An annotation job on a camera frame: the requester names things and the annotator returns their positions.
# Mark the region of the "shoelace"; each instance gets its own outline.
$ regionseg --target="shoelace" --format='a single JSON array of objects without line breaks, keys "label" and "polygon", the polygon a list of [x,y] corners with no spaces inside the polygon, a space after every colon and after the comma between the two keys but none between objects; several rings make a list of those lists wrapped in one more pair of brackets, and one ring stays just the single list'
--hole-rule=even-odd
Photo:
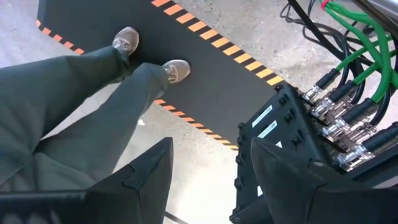
[{"label": "shoelace", "polygon": [[114,40],[113,44],[114,44],[114,47],[121,48],[125,51],[132,50],[130,42],[128,42],[126,39],[123,39],[123,38],[117,38],[116,40]]},{"label": "shoelace", "polygon": [[174,65],[168,65],[167,67],[165,67],[166,73],[169,76],[169,81],[170,82],[174,82],[177,79],[177,68]]}]

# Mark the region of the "concrete floor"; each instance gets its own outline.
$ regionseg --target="concrete floor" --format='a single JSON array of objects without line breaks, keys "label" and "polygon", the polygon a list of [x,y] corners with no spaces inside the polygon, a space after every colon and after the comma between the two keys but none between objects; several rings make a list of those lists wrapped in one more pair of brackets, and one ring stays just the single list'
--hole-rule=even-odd
[{"label": "concrete floor", "polygon": [[[338,63],[325,49],[306,41],[300,26],[286,24],[279,18],[286,0],[176,2],[302,90]],[[35,27],[37,6],[38,0],[0,0],[0,67],[74,54]],[[318,7],[312,18],[339,28]],[[366,92],[371,94],[377,77],[368,83]],[[95,110],[115,88],[116,85],[108,86],[88,99],[53,133]],[[392,123],[392,105],[382,128]],[[188,223],[229,223],[235,207],[236,153],[157,105],[151,106],[142,121],[117,169],[163,137],[172,136],[174,176],[167,211]]]}]

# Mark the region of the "sneaker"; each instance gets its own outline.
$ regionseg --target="sneaker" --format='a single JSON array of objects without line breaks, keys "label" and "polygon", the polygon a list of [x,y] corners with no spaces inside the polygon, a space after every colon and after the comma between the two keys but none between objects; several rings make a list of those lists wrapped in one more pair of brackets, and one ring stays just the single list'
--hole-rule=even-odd
[{"label": "sneaker", "polygon": [[184,60],[168,61],[163,65],[163,68],[169,76],[169,83],[178,83],[191,72],[191,66]]},{"label": "sneaker", "polygon": [[112,46],[125,51],[130,56],[137,49],[138,42],[138,32],[132,27],[126,27],[116,34]]}]

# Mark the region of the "metal connector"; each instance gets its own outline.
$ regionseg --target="metal connector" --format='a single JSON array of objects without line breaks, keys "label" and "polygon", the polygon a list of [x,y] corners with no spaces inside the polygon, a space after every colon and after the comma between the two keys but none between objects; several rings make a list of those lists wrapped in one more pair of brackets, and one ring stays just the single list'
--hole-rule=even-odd
[{"label": "metal connector", "polygon": [[349,130],[349,125],[339,118],[332,125],[322,128],[322,134],[329,140],[336,141],[343,131],[347,130]]},{"label": "metal connector", "polygon": [[314,85],[309,91],[307,91],[303,95],[303,99],[307,101],[312,101],[315,97],[318,96],[323,90],[319,88],[319,86]]},{"label": "metal connector", "polygon": [[311,114],[312,114],[314,117],[319,118],[319,117],[325,115],[325,113],[328,112],[328,110],[329,110],[330,108],[332,108],[334,105],[335,105],[335,103],[332,102],[332,101],[329,99],[329,97],[325,97],[323,100],[321,100],[321,101],[319,102],[319,105],[318,105],[315,109],[313,109],[313,110],[311,111]]},{"label": "metal connector", "polygon": [[336,103],[334,107],[329,109],[329,113],[325,114],[324,120],[328,124],[334,123],[339,117],[341,117],[341,115],[343,115],[345,112],[347,112],[353,107],[353,105],[350,102],[351,98],[347,96],[345,99]]},{"label": "metal connector", "polygon": [[343,100],[341,100],[338,104],[338,106],[336,105],[333,108],[332,111],[332,115],[337,119],[339,118],[341,115],[343,115],[345,112],[347,112],[348,110],[350,110],[353,105],[350,103],[351,102],[351,98],[350,97],[346,97]]},{"label": "metal connector", "polygon": [[340,153],[335,157],[335,161],[339,163],[339,166],[351,170],[354,166],[373,158],[371,154],[363,145],[356,145],[348,153]]},{"label": "metal connector", "polygon": [[347,134],[347,137],[353,143],[360,143],[370,137],[372,133],[376,133],[376,131],[377,129],[375,127],[370,125],[368,122],[365,122],[362,126]]},{"label": "metal connector", "polygon": [[365,139],[375,133],[377,130],[375,127],[371,126],[368,122],[363,123],[361,126],[355,128],[352,132],[348,134],[341,134],[338,138],[337,144],[340,148],[347,151],[352,149],[355,145],[361,143]]}]

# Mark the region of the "white label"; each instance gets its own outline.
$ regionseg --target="white label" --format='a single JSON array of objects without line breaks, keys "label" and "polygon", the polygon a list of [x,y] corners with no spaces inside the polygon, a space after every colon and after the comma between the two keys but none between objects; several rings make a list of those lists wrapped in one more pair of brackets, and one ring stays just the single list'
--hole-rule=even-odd
[{"label": "white label", "polygon": [[281,141],[279,141],[277,144],[275,144],[276,146],[278,146],[278,147],[282,147],[282,143],[281,143]]},{"label": "white label", "polygon": [[262,195],[262,190],[260,188],[260,186],[257,186],[257,196]]},{"label": "white label", "polygon": [[276,126],[277,126],[276,121],[272,122],[265,130],[262,131],[262,133],[258,135],[258,137],[260,138],[266,137],[267,134],[269,134],[274,128],[276,128]]},{"label": "white label", "polygon": [[269,112],[272,111],[272,105],[270,105],[265,111],[263,111],[258,118],[256,118],[253,123],[251,123],[251,127],[254,128]]}]

